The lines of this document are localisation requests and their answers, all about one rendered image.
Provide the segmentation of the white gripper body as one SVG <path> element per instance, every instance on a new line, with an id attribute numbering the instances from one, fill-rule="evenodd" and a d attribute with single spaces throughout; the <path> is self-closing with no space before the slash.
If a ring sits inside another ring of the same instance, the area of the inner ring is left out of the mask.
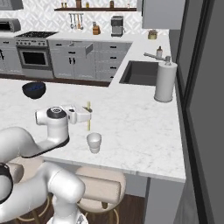
<path id="1" fill-rule="evenodd" d="M 71 106 L 68 110 L 70 123 L 83 123 L 88 120 L 88 111 L 80 106 Z"/>

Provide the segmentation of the pale yellow straw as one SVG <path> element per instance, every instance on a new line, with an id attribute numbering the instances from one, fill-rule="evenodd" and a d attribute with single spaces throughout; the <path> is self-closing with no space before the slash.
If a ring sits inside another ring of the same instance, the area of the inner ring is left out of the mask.
<path id="1" fill-rule="evenodd" d="M 91 113 L 91 108 L 90 108 L 90 106 L 91 106 L 91 103 L 90 103 L 90 101 L 88 101 L 88 102 L 87 102 L 87 111 L 88 111 L 89 113 Z M 90 131 L 90 120 L 87 120 L 87 131 Z"/>

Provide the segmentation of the dark blue bowl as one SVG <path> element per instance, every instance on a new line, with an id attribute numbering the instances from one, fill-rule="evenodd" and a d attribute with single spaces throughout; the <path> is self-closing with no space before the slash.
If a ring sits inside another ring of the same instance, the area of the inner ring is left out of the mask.
<path id="1" fill-rule="evenodd" d="M 42 81 L 32 81 L 24 84 L 22 90 L 25 96 L 36 100 L 45 94 L 46 84 Z"/>

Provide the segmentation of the grey cupboard run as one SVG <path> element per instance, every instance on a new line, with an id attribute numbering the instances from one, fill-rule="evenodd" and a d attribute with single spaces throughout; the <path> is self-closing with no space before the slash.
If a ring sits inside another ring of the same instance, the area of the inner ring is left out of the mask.
<path id="1" fill-rule="evenodd" d="M 22 74 L 14 38 L 0 38 L 0 74 Z"/>
<path id="2" fill-rule="evenodd" d="M 86 58 L 68 53 L 73 42 L 91 42 L 94 46 Z M 76 41 L 50 39 L 48 41 L 54 76 L 60 79 L 111 82 L 131 47 L 127 42 Z"/>

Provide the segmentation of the beige bar stool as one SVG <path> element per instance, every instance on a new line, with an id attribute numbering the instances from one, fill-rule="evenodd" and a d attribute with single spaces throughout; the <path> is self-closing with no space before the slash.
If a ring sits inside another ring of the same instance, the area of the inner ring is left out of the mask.
<path id="1" fill-rule="evenodd" d="M 32 178 L 42 163 L 43 159 L 40 157 L 31 159 L 19 157 L 11 160 L 8 166 L 10 167 L 13 181 L 19 183 Z M 47 200 L 42 206 L 4 224 L 46 224 L 53 216 L 52 197 L 53 195 L 49 193 Z"/>
<path id="2" fill-rule="evenodd" d="M 108 214 L 108 224 L 120 224 L 119 205 L 126 190 L 126 178 L 119 171 L 81 167 L 76 175 L 84 182 L 86 190 L 78 207 L 86 217 Z"/>

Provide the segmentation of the brown knife block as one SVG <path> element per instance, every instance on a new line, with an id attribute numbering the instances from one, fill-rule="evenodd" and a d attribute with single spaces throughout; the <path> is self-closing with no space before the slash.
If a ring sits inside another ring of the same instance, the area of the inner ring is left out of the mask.
<path id="1" fill-rule="evenodd" d="M 96 22 L 93 22 L 93 34 L 99 35 L 101 33 L 100 26 L 96 24 Z"/>

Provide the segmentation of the white paper towel roll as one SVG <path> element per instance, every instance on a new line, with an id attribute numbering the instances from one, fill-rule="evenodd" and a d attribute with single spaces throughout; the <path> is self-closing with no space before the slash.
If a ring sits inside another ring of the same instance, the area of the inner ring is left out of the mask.
<path id="1" fill-rule="evenodd" d="M 171 102 L 178 65 L 166 56 L 158 63 L 157 81 L 154 99 L 158 102 Z"/>

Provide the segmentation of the silver tap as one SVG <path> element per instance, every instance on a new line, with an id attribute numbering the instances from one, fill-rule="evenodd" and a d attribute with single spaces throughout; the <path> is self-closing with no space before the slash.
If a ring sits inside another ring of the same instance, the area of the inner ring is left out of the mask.
<path id="1" fill-rule="evenodd" d="M 156 60 L 162 60 L 162 61 L 164 61 L 165 63 L 168 63 L 168 64 L 171 63 L 171 56 L 165 56 L 163 58 L 163 57 L 159 57 L 157 55 L 149 54 L 147 52 L 145 52 L 143 54 L 143 56 L 151 57 L 151 58 L 156 59 Z"/>

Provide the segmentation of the grey coffee machine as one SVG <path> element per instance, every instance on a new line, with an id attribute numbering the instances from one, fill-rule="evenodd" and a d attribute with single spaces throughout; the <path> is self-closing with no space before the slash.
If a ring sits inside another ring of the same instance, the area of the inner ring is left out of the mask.
<path id="1" fill-rule="evenodd" d="M 123 16 L 113 16 L 111 18 L 112 37 L 121 37 L 124 32 Z"/>

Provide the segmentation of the black hob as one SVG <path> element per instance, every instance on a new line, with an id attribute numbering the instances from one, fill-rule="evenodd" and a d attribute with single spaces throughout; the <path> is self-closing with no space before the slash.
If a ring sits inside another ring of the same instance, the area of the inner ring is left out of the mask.
<path id="1" fill-rule="evenodd" d="M 42 38 L 45 39 L 54 34 L 58 33 L 58 31 L 28 31 L 26 33 L 17 35 L 17 38 Z"/>

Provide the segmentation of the black framed window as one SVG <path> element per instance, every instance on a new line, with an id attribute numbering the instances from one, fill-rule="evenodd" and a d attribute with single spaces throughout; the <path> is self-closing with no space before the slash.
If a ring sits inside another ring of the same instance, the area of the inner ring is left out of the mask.
<path id="1" fill-rule="evenodd" d="M 224 224 L 224 0 L 186 0 L 177 62 L 186 182 L 175 224 Z"/>

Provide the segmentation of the grey extractor hood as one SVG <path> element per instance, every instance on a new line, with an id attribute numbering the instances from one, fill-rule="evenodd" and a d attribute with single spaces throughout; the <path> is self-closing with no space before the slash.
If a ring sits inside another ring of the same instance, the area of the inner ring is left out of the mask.
<path id="1" fill-rule="evenodd" d="M 0 0 L 0 11 L 16 11 L 23 8 L 22 0 Z"/>

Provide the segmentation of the rail with hanging tools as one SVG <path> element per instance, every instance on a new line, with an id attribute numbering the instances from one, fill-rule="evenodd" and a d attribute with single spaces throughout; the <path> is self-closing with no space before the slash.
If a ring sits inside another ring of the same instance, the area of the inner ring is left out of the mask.
<path id="1" fill-rule="evenodd" d="M 70 13 L 70 28 L 72 30 L 83 30 L 83 14 L 82 13 Z"/>

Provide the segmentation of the brown wall shelf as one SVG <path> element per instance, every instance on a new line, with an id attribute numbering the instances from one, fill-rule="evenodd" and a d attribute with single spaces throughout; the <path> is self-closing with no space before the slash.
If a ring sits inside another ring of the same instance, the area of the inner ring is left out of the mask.
<path id="1" fill-rule="evenodd" d="M 57 8 L 54 11 L 137 11 L 137 8 Z"/>

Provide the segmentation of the grey wall cupboard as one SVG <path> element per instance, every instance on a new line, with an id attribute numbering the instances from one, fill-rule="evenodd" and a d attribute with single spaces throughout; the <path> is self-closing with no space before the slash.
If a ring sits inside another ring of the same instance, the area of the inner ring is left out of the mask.
<path id="1" fill-rule="evenodd" d="M 143 29 L 179 30 L 186 0 L 143 0 Z"/>

